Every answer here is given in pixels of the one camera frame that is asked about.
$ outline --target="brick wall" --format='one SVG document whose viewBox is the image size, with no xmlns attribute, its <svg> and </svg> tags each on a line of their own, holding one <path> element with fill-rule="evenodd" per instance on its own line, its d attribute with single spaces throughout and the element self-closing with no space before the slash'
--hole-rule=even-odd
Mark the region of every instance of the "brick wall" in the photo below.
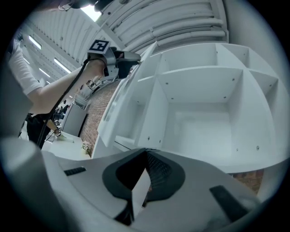
<svg viewBox="0 0 290 232">
<path fill-rule="evenodd" d="M 252 172 L 233 173 L 231 175 L 233 176 L 233 178 L 242 182 L 244 185 L 246 185 L 257 194 L 261 185 L 263 174 L 264 170 L 261 169 Z"/>
<path fill-rule="evenodd" d="M 90 98 L 92 100 L 92 103 L 89 106 L 87 112 L 88 115 L 80 135 L 83 141 L 88 141 L 90 143 L 91 145 L 91 151 L 89 152 L 90 155 L 92 155 L 92 150 L 94 149 L 95 142 L 98 136 L 97 129 L 99 123 L 118 84 L 119 82 L 109 84 L 106 87 L 102 88 L 101 90 L 97 91 Z"/>
</svg>

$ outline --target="white t-shirt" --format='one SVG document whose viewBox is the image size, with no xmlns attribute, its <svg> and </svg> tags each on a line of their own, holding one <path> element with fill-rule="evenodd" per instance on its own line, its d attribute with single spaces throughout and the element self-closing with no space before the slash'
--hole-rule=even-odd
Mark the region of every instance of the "white t-shirt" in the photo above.
<svg viewBox="0 0 290 232">
<path fill-rule="evenodd" d="M 8 65 L 23 89 L 25 95 L 29 94 L 37 88 L 41 88 L 39 82 L 32 76 L 27 67 L 26 61 L 23 59 L 20 43 L 16 40 L 13 42 L 13 52 L 9 59 Z"/>
</svg>

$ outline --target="fluorescent light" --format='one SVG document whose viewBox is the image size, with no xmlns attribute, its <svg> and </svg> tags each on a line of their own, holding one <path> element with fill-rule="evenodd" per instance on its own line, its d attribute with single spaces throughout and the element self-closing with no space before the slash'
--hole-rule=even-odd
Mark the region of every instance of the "fluorescent light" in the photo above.
<svg viewBox="0 0 290 232">
<path fill-rule="evenodd" d="M 57 63 L 67 73 L 71 73 L 71 71 L 67 67 L 65 67 L 62 63 L 60 63 L 56 58 L 54 58 L 54 62 Z"/>
<path fill-rule="evenodd" d="M 36 47 L 38 47 L 39 49 L 41 49 L 41 44 L 40 44 L 40 43 L 38 43 L 38 42 L 37 42 L 34 38 L 32 38 L 30 35 L 28 36 L 28 38 L 30 39 L 30 41 L 31 41 L 32 43 L 35 44 Z"/>
<path fill-rule="evenodd" d="M 95 7 L 93 5 L 88 5 L 86 7 L 82 7 L 81 10 L 85 12 L 94 22 L 102 15 L 101 12 L 95 11 Z"/>
<path fill-rule="evenodd" d="M 24 57 L 23 57 L 23 59 L 24 59 L 28 64 L 30 64 L 30 63 L 27 61 L 27 59 L 25 59 Z"/>
<path fill-rule="evenodd" d="M 42 70 L 41 68 L 39 69 L 40 71 L 42 71 L 46 76 L 50 77 L 50 75 L 48 75 L 44 70 Z"/>
</svg>

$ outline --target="ceiling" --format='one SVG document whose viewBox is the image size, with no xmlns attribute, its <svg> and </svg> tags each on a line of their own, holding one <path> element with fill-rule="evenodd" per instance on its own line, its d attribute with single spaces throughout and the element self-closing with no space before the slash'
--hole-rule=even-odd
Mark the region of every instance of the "ceiling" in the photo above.
<svg viewBox="0 0 290 232">
<path fill-rule="evenodd" d="M 222 0 L 132 0 L 126 5 L 115 0 L 96 22 L 75 9 L 32 13 L 21 33 L 24 57 L 49 82 L 67 74 L 54 58 L 72 71 L 86 59 L 94 39 L 110 40 L 111 46 L 137 53 L 155 41 L 155 53 L 184 44 L 228 42 Z M 42 49 L 33 45 L 28 35 Z"/>
</svg>

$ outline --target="person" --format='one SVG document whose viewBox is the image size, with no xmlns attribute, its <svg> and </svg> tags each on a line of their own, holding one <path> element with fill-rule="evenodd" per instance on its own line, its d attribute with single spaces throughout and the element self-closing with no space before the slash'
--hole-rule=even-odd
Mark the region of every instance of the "person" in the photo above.
<svg viewBox="0 0 290 232">
<path fill-rule="evenodd" d="M 37 144 L 44 122 L 48 117 L 49 117 L 49 114 L 38 114 L 33 117 L 31 114 L 28 114 L 28 116 L 26 117 L 26 121 L 27 121 L 26 128 L 27 128 L 27 135 L 28 135 L 29 141 L 32 141 L 35 144 Z M 52 122 L 51 118 L 49 118 L 47 122 L 43 137 L 40 141 L 40 144 L 39 144 L 40 149 L 42 149 L 46 136 L 49 134 L 50 130 L 53 130 L 56 136 L 60 136 L 60 131 Z"/>
<path fill-rule="evenodd" d="M 55 10 L 60 6 L 66 5 L 71 1 L 68 0 L 47 0 L 38 7 L 37 10 Z M 13 39 L 10 43 L 11 56 L 8 60 L 8 66 L 23 89 L 24 94 L 33 103 L 30 113 L 33 114 L 47 114 L 49 113 L 56 102 L 61 98 L 68 86 L 73 82 L 81 68 L 74 70 L 66 76 L 54 81 L 53 83 L 42 87 L 34 78 L 28 69 L 28 66 L 23 58 L 20 43 Z M 95 76 L 102 77 L 104 75 L 104 68 L 106 67 L 106 59 L 89 61 L 82 75 L 63 98 L 66 99 L 72 95 L 82 84 Z"/>
</svg>

